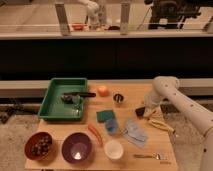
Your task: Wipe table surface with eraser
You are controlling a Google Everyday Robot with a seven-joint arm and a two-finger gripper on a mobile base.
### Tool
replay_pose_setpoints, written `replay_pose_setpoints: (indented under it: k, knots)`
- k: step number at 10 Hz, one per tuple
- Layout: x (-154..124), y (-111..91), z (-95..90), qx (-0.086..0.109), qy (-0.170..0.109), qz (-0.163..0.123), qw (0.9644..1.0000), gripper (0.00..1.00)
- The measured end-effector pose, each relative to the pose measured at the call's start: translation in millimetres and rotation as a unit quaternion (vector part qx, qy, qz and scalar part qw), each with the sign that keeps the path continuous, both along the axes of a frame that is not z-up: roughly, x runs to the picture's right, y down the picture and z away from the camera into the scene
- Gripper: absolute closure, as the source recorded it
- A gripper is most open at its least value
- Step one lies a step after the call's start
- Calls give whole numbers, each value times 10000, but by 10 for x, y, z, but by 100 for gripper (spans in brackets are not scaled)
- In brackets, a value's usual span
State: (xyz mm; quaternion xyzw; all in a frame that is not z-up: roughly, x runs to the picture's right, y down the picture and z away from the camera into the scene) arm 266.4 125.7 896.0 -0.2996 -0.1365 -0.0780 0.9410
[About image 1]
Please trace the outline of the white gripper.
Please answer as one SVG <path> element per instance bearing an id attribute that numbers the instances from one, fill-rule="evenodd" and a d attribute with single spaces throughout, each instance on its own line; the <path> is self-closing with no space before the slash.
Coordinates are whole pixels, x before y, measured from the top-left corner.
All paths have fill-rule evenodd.
<path id="1" fill-rule="evenodd" d="M 144 107 L 137 108 L 135 113 L 138 117 L 142 117 L 145 113 L 145 117 L 150 117 L 156 112 L 156 108 L 160 105 L 162 96 L 159 95 L 155 90 L 151 90 L 144 97 Z"/>

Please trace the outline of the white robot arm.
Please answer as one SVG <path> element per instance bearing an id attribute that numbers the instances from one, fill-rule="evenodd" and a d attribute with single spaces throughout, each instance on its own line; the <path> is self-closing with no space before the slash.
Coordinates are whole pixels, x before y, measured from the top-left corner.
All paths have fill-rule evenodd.
<path id="1" fill-rule="evenodd" d="M 205 138 L 200 171 L 213 171 L 213 112 L 179 91 L 180 81 L 173 76 L 157 76 L 152 89 L 144 96 L 144 106 L 137 116 L 151 116 L 163 99 L 168 99 Z"/>

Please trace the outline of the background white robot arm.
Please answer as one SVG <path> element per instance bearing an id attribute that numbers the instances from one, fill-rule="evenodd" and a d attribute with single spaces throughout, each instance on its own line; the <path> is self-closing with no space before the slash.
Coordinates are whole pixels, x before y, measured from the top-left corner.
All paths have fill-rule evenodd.
<path id="1" fill-rule="evenodd" d="M 106 0 L 77 0 L 87 12 L 92 30 L 107 23 Z"/>

